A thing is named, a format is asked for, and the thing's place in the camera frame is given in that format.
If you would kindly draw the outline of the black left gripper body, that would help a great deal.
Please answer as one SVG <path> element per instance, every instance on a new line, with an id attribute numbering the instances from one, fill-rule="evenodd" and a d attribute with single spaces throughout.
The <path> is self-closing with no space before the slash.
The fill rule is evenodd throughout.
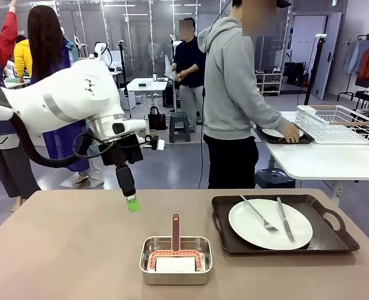
<path id="1" fill-rule="evenodd" d="M 108 150 L 111 142 L 99 145 L 102 162 L 105 166 L 123 166 L 126 163 L 134 164 L 143 160 L 137 136 L 126 136 L 114 142 L 115 144 Z"/>

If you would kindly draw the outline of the large white plate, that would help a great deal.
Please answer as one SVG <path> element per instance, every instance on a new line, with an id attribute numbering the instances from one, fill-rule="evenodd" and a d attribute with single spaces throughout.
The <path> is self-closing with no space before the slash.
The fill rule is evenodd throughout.
<path id="1" fill-rule="evenodd" d="M 274 251 L 300 249 L 312 240 L 311 222 L 299 210 L 285 204 L 283 199 L 281 201 L 296 240 L 295 244 L 287 237 L 276 200 L 248 199 L 248 201 L 271 225 L 278 229 L 278 233 L 269 233 L 256 213 L 245 202 L 240 201 L 229 211 L 229 224 L 243 240 L 254 246 Z"/>

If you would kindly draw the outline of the silver fork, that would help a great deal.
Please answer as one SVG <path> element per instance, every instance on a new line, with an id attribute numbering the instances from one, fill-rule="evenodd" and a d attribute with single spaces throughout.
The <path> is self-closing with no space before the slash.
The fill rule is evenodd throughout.
<path id="1" fill-rule="evenodd" d="M 240 195 L 243 202 L 245 202 L 255 213 L 256 215 L 263 221 L 263 227 L 271 234 L 278 233 L 278 229 L 271 225 L 257 210 L 256 208 L 246 199 L 243 195 Z"/>

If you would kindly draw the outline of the white dinner plate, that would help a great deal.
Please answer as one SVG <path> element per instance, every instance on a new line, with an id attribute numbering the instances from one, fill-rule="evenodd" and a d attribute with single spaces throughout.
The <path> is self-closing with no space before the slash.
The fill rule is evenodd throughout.
<path id="1" fill-rule="evenodd" d="M 278 139 L 285 139 L 285 136 L 278 132 L 275 129 L 262 129 L 262 132 L 268 136 L 274 137 L 274 138 L 278 138 Z"/>

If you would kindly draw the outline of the silver table knife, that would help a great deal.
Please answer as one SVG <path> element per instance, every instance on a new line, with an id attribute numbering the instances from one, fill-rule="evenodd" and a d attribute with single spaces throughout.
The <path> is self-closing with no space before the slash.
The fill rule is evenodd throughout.
<path id="1" fill-rule="evenodd" d="M 279 209 L 279 211 L 282 215 L 282 222 L 283 222 L 283 226 L 284 226 L 285 232 L 287 234 L 287 237 L 293 244 L 295 244 L 296 240 L 295 240 L 294 235 L 292 233 L 292 230 L 290 228 L 290 224 L 289 224 L 288 219 L 287 219 L 287 214 L 285 212 L 285 209 L 284 209 L 284 206 L 282 204 L 282 201 L 281 201 L 280 197 L 277 197 L 277 204 L 278 204 L 278 209 Z"/>

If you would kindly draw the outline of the dark brown handled serving tray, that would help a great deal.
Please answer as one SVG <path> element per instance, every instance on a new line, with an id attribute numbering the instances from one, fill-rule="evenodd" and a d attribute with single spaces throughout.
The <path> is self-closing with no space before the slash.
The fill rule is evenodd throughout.
<path id="1" fill-rule="evenodd" d="M 246 199 L 283 199 L 284 203 L 299 210 L 311 222 L 312 240 L 304 247 L 289 251 L 274 251 L 254 246 L 238 236 L 229 224 L 229 211 L 240 201 L 240 196 L 216 196 L 212 199 L 212 220 L 218 232 L 222 249 L 231 256 L 336 254 L 350 253 L 359 244 L 349 235 L 345 223 L 335 211 L 325 208 L 310 194 L 248 195 Z"/>

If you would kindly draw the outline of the person's right forearm gray sleeve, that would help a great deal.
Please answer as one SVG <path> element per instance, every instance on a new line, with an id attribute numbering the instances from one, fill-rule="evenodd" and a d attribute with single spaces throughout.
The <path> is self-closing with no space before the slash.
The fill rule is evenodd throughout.
<path id="1" fill-rule="evenodd" d="M 279 125 L 286 121 L 279 112 L 263 101 L 257 101 L 252 109 L 253 121 L 261 128 L 276 130 Z"/>

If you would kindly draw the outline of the white tag on left gripper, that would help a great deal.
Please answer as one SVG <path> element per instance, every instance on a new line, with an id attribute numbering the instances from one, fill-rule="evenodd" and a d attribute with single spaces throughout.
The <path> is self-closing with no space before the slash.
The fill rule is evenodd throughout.
<path id="1" fill-rule="evenodd" d="M 158 136 L 138 136 L 137 139 L 141 148 L 149 148 L 156 151 L 163 151 L 165 148 L 165 141 Z"/>

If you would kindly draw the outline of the black tote bag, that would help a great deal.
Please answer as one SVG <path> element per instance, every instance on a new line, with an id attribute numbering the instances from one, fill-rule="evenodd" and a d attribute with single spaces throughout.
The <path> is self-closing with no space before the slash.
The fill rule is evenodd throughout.
<path id="1" fill-rule="evenodd" d="M 159 112 L 158 107 L 151 106 L 148 114 L 149 128 L 154 130 L 166 130 L 166 116 Z"/>

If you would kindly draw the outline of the background person beige trousers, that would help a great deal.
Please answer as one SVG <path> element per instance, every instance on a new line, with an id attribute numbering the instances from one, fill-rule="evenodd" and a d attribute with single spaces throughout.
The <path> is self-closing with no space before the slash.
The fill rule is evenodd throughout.
<path id="1" fill-rule="evenodd" d="M 205 54 L 199 49 L 193 18 L 181 20 L 179 30 L 181 43 L 175 49 L 172 69 L 179 84 L 181 111 L 187 115 L 190 130 L 195 131 L 203 108 Z"/>

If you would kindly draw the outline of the long-haired woman blue apron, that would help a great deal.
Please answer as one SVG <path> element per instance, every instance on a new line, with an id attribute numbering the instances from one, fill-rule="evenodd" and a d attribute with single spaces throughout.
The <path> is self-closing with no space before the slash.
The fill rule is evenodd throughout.
<path id="1" fill-rule="evenodd" d="M 77 61 L 74 45 L 63 35 L 53 8 L 38 5 L 32 8 L 27 19 L 28 40 L 32 56 L 31 83 L 34 84 Z M 85 120 L 69 124 L 43 134 L 51 159 L 61 159 L 73 154 L 74 139 L 86 129 Z"/>

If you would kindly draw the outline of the person in yellow top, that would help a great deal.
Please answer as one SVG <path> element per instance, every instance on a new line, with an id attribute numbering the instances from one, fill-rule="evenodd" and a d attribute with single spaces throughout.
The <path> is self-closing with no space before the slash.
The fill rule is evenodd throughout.
<path id="1" fill-rule="evenodd" d="M 14 47 L 14 65 L 20 83 L 24 82 L 24 73 L 32 76 L 32 56 L 29 40 L 24 35 L 18 35 Z"/>

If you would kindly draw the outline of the black serving tray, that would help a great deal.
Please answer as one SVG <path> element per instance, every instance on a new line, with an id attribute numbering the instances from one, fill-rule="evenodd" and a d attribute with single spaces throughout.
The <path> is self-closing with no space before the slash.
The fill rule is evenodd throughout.
<path id="1" fill-rule="evenodd" d="M 254 131 L 258 135 L 258 137 L 264 142 L 269 143 L 269 144 L 289 144 L 288 142 L 286 142 L 285 139 L 278 139 L 276 137 L 271 137 L 271 136 L 264 134 L 262 132 L 262 129 L 264 128 L 260 128 L 257 126 L 254 128 Z M 310 144 L 314 142 L 314 138 L 312 138 L 311 135 L 304 133 L 301 130 L 299 130 L 299 132 L 300 132 L 299 133 L 300 139 L 299 139 L 298 144 Z"/>

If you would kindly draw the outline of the white door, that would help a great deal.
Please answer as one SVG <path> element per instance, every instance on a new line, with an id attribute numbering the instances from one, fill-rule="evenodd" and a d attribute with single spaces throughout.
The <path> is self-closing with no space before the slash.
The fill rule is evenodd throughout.
<path id="1" fill-rule="evenodd" d="M 342 13 L 340 12 L 295 12 L 292 14 L 291 61 L 306 63 L 305 72 L 311 74 L 317 51 L 317 34 L 327 34 L 320 63 L 312 88 L 312 94 L 323 100 L 330 70 L 333 65 Z"/>

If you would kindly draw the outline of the gray-blue hanging jacket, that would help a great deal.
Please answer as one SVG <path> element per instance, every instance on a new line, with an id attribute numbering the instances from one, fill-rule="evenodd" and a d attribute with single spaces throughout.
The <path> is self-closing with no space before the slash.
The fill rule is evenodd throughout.
<path id="1" fill-rule="evenodd" d="M 363 57 L 369 49 L 368 39 L 358 39 L 347 46 L 347 51 L 342 64 L 342 71 L 347 74 L 359 72 Z"/>

